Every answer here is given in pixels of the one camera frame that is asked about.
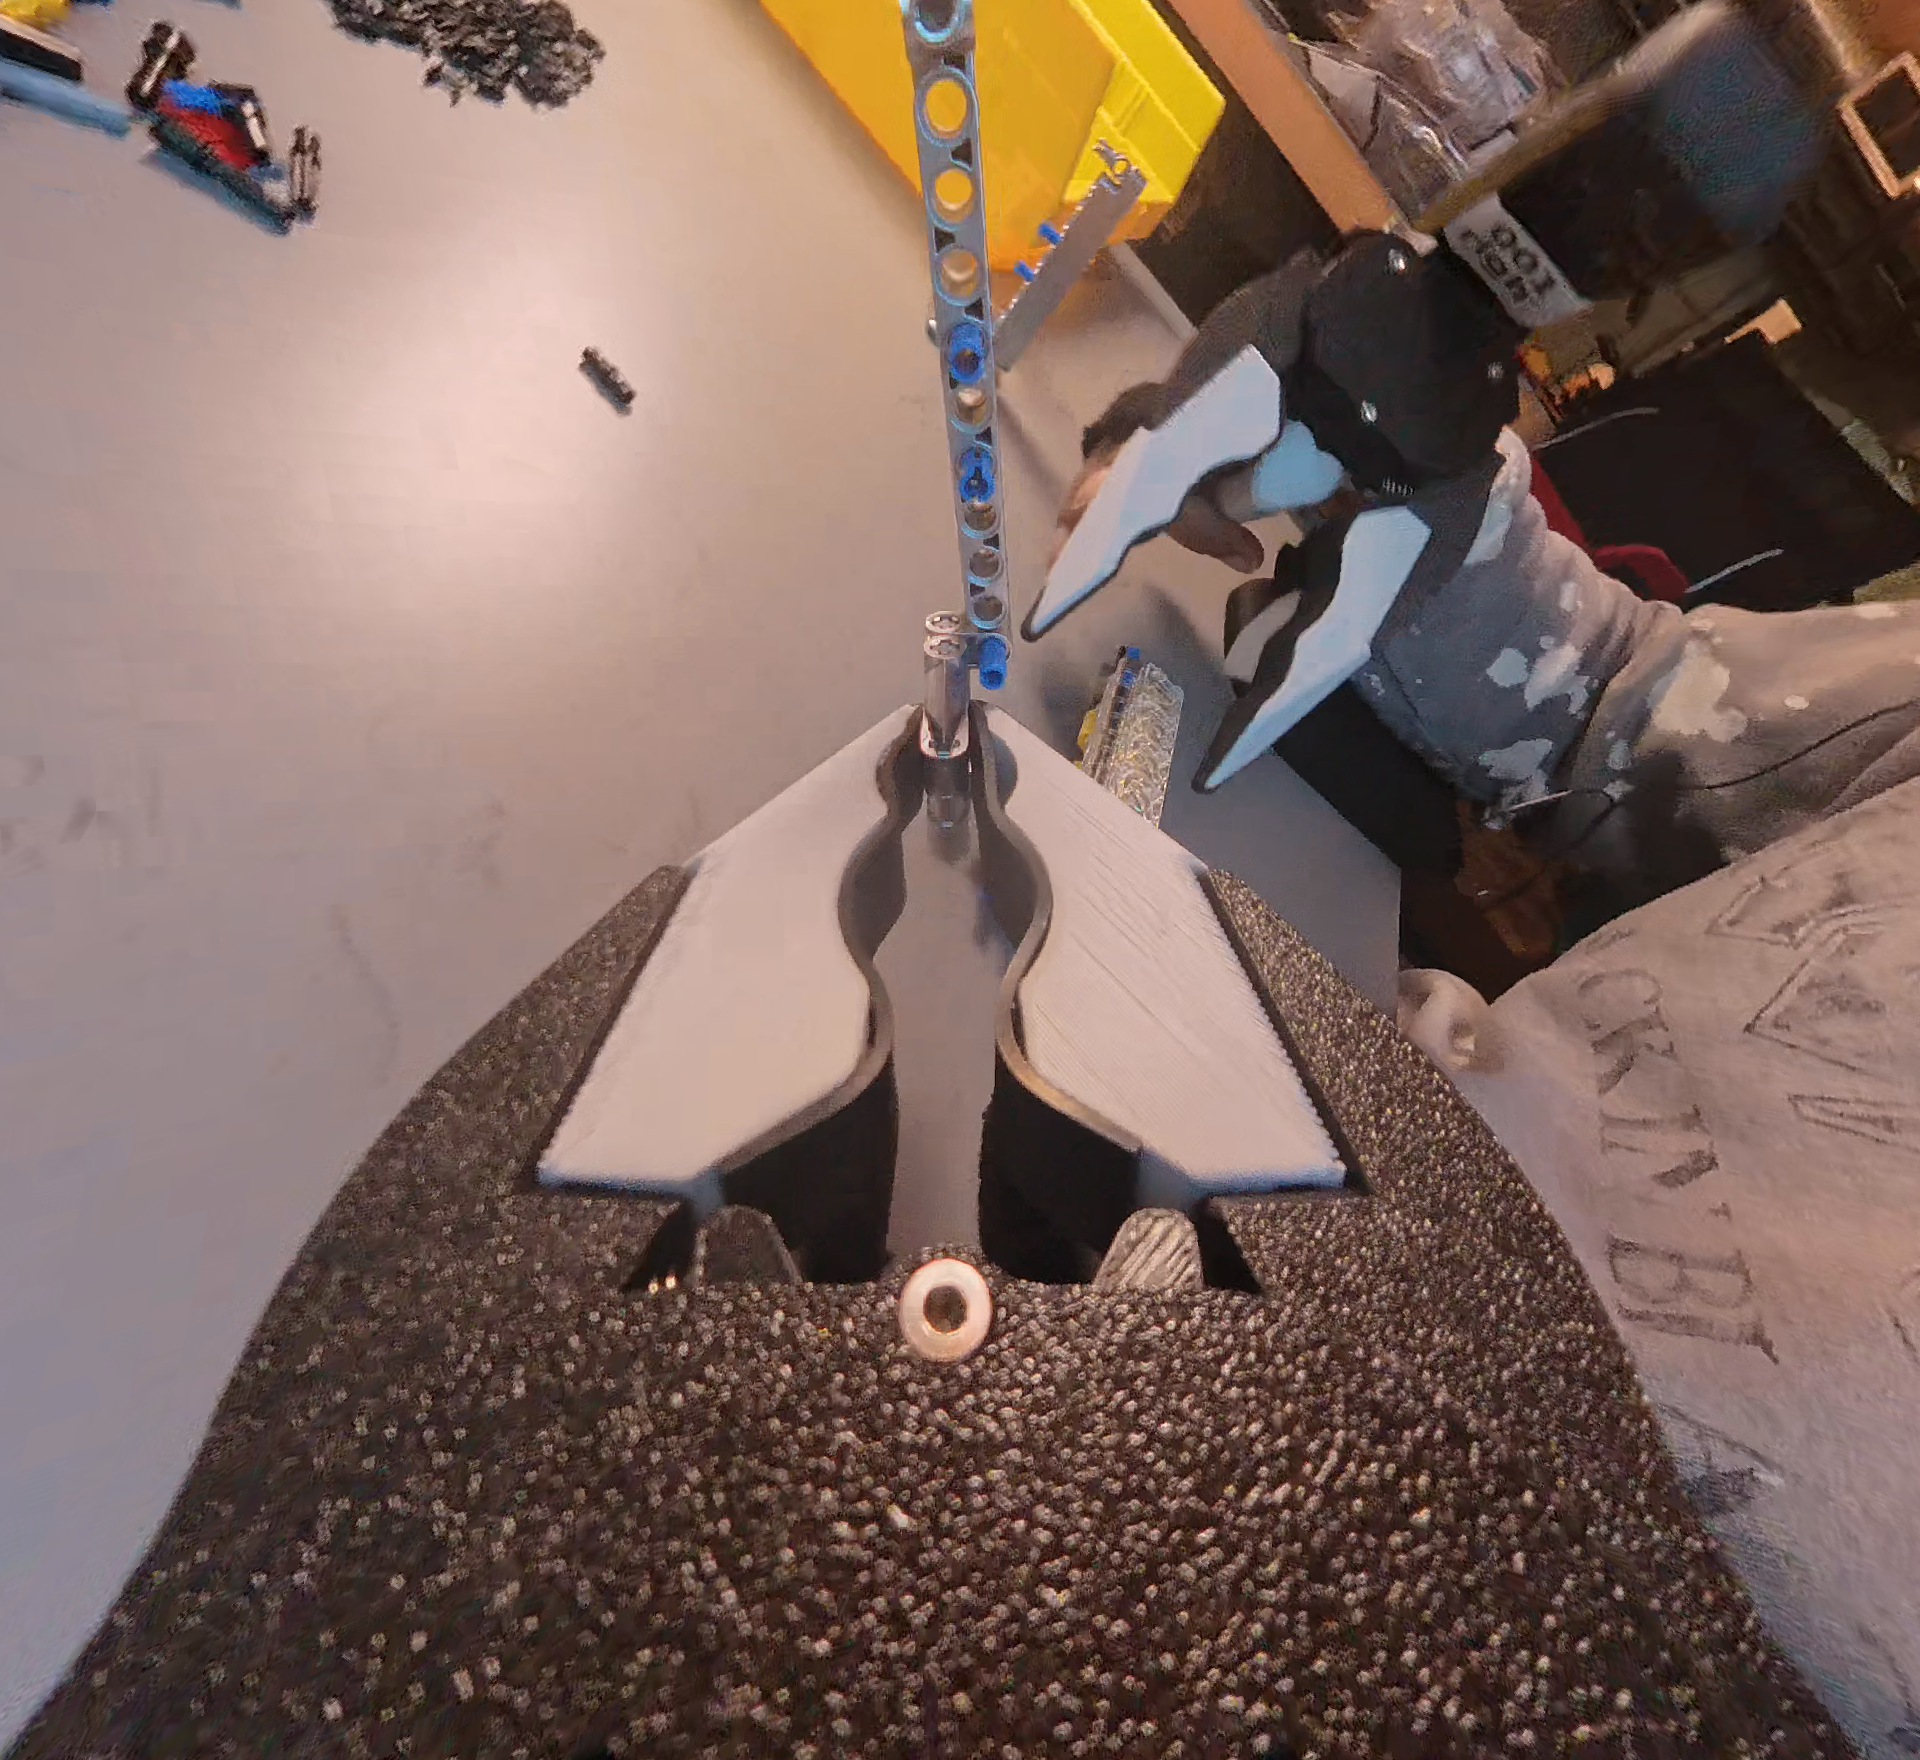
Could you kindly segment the wooden table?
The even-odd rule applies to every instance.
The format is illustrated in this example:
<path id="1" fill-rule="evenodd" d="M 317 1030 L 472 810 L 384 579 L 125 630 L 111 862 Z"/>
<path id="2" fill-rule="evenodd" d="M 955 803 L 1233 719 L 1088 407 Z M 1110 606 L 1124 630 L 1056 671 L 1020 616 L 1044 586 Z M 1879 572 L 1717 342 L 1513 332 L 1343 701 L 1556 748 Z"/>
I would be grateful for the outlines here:
<path id="1" fill-rule="evenodd" d="M 1395 199 L 1251 0 L 1168 2 L 1337 229 L 1401 227 Z"/>

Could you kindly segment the pile of black pins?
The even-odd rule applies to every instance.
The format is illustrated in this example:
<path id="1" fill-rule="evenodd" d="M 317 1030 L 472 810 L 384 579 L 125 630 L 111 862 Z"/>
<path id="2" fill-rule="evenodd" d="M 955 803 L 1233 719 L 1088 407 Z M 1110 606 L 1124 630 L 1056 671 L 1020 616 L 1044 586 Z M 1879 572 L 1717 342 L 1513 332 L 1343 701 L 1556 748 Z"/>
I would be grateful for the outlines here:
<path id="1" fill-rule="evenodd" d="M 509 94 L 532 108 L 578 100 L 608 56 L 562 0 L 324 0 L 334 25 L 369 43 L 415 51 L 421 83 L 451 100 Z"/>

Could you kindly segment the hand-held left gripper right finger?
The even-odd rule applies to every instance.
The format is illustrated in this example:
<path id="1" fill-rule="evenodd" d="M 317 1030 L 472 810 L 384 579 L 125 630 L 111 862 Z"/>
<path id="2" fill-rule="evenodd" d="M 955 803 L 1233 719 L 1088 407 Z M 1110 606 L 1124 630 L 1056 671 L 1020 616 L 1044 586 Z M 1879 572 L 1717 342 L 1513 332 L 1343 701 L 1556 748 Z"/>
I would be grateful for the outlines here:
<path id="1" fill-rule="evenodd" d="M 1347 1166 L 1215 907 L 1204 863 L 998 707 L 976 707 L 974 817 L 1013 947 L 1002 1059 L 1118 1149 L 1124 1207 L 1334 1191 Z"/>

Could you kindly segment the clear engine block yellow crankshaft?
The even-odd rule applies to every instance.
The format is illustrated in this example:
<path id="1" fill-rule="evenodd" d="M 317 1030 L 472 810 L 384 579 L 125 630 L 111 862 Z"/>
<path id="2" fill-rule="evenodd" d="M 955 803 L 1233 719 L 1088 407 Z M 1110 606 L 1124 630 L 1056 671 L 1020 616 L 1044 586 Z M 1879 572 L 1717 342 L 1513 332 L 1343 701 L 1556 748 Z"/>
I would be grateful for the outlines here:
<path id="1" fill-rule="evenodd" d="M 1139 646 L 1120 646 L 1088 708 L 1077 764 L 1091 781 L 1158 827 L 1185 719 L 1185 688 Z"/>

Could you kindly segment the grey beam with motor block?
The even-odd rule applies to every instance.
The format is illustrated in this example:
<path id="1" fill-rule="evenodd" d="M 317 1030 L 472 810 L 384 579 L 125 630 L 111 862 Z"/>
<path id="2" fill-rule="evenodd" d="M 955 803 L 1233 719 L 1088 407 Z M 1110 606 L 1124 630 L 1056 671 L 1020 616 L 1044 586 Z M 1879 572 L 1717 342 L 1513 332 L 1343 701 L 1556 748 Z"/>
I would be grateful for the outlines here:
<path id="1" fill-rule="evenodd" d="M 933 281 L 959 607 L 924 619 L 921 752 L 936 860 L 970 856 L 970 701 L 1004 688 L 1009 566 L 996 413 L 996 308 L 976 87 L 976 0 L 899 0 Z"/>

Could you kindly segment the grey beam with small bracket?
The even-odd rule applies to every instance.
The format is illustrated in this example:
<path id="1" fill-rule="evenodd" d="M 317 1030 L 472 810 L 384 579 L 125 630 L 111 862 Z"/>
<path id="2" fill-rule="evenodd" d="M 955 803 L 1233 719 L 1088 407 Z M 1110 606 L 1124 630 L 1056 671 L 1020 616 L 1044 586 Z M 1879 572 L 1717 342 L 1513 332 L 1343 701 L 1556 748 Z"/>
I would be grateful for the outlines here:
<path id="1" fill-rule="evenodd" d="M 996 314 L 996 371 L 1009 373 L 1045 321 L 1062 308 L 1073 286 L 1124 229 L 1146 188 L 1143 170 L 1110 141 L 1095 141 L 1096 172 L 1085 199 L 1062 223 L 1036 227 L 1041 251 L 1018 259 L 1018 291 Z"/>

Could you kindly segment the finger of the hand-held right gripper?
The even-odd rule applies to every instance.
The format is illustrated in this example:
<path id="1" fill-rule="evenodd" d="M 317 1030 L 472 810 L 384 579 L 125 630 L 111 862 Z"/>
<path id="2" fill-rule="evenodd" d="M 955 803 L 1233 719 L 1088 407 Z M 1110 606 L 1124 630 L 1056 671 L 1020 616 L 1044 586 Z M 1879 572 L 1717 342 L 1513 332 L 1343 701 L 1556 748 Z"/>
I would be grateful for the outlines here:
<path id="1" fill-rule="evenodd" d="M 1428 537 L 1427 518 L 1409 504 L 1373 506 L 1307 537 L 1297 589 L 1231 643 L 1239 693 L 1194 773 L 1197 792 L 1256 762 L 1367 662 Z"/>
<path id="2" fill-rule="evenodd" d="M 1039 642 L 1096 595 L 1134 546 L 1180 518 L 1204 481 L 1256 462 L 1281 437 L 1283 379 L 1258 347 L 1245 347 L 1158 429 L 1141 429 L 1114 455 L 1101 487 L 1062 537 L 1022 621 L 1022 639 Z"/>

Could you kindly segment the clear plastic bags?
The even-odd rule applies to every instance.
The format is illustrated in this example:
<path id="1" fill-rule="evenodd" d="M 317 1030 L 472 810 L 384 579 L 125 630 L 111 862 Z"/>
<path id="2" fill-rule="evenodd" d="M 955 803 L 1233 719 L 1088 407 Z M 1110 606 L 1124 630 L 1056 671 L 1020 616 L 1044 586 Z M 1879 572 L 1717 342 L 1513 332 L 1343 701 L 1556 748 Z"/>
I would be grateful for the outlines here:
<path id="1" fill-rule="evenodd" d="M 1373 0 L 1331 40 L 1297 40 L 1311 85 L 1404 213 L 1465 179 L 1478 156 L 1566 83 L 1504 0 Z"/>

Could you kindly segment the person's right forearm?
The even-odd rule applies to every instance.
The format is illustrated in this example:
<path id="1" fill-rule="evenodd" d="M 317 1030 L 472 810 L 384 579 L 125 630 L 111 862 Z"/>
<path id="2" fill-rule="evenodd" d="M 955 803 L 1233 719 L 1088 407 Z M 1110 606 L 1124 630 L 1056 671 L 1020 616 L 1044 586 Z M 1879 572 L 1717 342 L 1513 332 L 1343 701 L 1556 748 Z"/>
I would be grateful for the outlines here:
<path id="1" fill-rule="evenodd" d="M 1422 509 L 1357 694 L 1539 850 L 1657 898 L 1916 780 L 1916 603 L 1646 600 L 1549 527 L 1508 429 Z"/>

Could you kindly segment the pile of mixed brick parts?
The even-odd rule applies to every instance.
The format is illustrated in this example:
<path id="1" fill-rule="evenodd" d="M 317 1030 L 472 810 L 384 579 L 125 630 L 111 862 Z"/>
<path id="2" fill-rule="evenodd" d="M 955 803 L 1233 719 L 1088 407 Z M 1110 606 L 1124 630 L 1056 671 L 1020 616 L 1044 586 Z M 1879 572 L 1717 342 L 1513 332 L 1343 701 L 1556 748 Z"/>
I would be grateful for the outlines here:
<path id="1" fill-rule="evenodd" d="M 298 126 L 286 149 L 278 149 L 259 92 L 203 77 L 198 51 L 182 26 L 169 20 L 148 26 L 118 92 L 96 92 L 87 83 L 82 56 L 60 37 L 60 25 L 74 10 L 101 10 L 108 2 L 4 0 L 4 100 L 114 138 L 145 131 L 165 160 L 278 232 L 312 221 L 323 183 L 319 136 Z"/>

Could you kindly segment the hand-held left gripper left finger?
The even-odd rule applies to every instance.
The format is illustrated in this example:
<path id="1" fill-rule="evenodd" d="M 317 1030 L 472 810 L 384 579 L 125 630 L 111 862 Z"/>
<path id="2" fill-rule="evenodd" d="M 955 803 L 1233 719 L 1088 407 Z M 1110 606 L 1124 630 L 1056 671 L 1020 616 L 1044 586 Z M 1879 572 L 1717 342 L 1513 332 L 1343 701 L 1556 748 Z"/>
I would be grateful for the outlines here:
<path id="1" fill-rule="evenodd" d="M 714 1207 L 728 1173 L 875 1086 L 894 1051 L 876 954 L 922 797 L 922 713 L 900 707 L 693 860 L 564 1101 L 543 1187 Z"/>

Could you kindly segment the person's right hand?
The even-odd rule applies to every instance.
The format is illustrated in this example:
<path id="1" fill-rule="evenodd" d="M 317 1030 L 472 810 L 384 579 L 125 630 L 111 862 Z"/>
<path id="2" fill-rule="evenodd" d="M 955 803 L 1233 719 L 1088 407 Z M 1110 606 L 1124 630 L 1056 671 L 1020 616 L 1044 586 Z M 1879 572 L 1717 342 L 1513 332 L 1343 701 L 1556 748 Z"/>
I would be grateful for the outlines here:
<path id="1" fill-rule="evenodd" d="M 1091 501 L 1106 488 L 1116 451 L 1112 458 L 1089 458 L 1082 462 L 1053 524 L 1049 566 L 1059 562 L 1071 533 L 1081 524 Z M 1205 488 L 1186 493 L 1181 511 L 1158 529 L 1159 540 L 1173 540 L 1191 555 L 1208 556 L 1237 573 L 1251 573 L 1265 562 L 1261 537 L 1251 524 L 1235 523 L 1222 512 Z"/>

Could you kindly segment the person's torso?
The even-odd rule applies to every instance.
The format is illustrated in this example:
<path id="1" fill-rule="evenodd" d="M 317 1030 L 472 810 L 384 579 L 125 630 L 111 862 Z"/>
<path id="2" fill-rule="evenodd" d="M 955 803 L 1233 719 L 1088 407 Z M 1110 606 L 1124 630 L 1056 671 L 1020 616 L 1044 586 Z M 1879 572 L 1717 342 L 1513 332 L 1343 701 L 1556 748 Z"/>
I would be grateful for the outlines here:
<path id="1" fill-rule="evenodd" d="M 1864 1755 L 1917 1748 L 1917 792 L 1400 1027 L 1547 1200 L 1677 1473 Z"/>

